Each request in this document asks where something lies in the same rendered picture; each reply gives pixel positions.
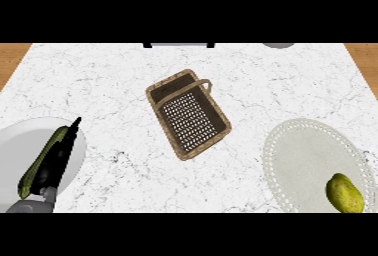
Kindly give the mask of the green cucumber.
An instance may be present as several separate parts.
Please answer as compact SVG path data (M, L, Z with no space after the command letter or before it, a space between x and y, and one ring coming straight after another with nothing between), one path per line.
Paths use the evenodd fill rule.
M69 127L67 126L61 126L55 130L48 142L46 142L46 145L42 149L42 152L38 156L38 159L35 160L30 168L27 169L27 172L24 173L24 175L21 177L21 180L20 180L20 183L18 183L18 195L20 195L21 199L26 199L32 194L32 185L33 185L33 181L35 181L35 177L36 177L36 174L38 174L39 167L41 167L42 162L45 160L45 157L46 157L46 155L51 151L51 148L54 147L54 144L57 142L63 141L67 132L69 132Z

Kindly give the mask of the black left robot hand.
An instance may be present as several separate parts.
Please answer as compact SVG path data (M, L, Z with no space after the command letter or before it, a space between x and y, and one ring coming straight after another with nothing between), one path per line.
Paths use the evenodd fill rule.
M61 133L54 137L54 144L39 166L30 188L30 192L35 195L42 195L49 187L60 187L78 139L80 122L82 118L78 118L72 126L64 126Z

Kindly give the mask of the yellow-green pear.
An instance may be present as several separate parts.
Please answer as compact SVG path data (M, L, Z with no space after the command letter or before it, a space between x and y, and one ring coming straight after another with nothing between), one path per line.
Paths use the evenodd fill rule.
M336 173L327 182L327 198L334 208L342 213L364 212L364 196L349 177Z

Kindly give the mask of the brown wicker basket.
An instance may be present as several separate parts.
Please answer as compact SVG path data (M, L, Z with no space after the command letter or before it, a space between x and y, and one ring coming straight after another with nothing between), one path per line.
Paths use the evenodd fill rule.
M182 161L197 157L233 131L212 89L212 81L200 79L191 69L147 88L148 101Z

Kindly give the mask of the white round plate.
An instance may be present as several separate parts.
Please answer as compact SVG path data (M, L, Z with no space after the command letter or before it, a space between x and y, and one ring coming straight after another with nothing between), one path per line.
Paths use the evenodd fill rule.
M17 201L21 200L18 182L39 157L55 130L61 126L72 126L73 122L63 118L42 117L23 120L0 129L0 213L5 213ZM79 129L58 195L70 186L80 171L86 148L85 134Z

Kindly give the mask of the black and grey appliance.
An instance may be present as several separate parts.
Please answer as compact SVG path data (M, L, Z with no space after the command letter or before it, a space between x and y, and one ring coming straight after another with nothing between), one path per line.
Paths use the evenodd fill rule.
M199 47L206 47L206 48L215 48L216 47L216 43L142 43L144 48L154 48L154 47L169 47L169 46L184 46L184 47L190 47L190 46L199 46Z

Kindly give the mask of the grey round object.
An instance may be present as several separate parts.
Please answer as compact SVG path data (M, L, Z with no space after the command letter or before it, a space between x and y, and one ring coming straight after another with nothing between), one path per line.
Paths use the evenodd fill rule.
M295 46L296 43L264 43L265 46L274 49L286 49Z

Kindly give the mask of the white lace placemat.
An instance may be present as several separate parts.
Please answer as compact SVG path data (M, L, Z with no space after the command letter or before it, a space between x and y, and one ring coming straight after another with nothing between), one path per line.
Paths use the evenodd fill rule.
M264 147L264 171L286 212L337 213L327 198L336 173L352 180L364 196L364 212L378 212L373 169L348 137L326 123L299 118L271 131Z

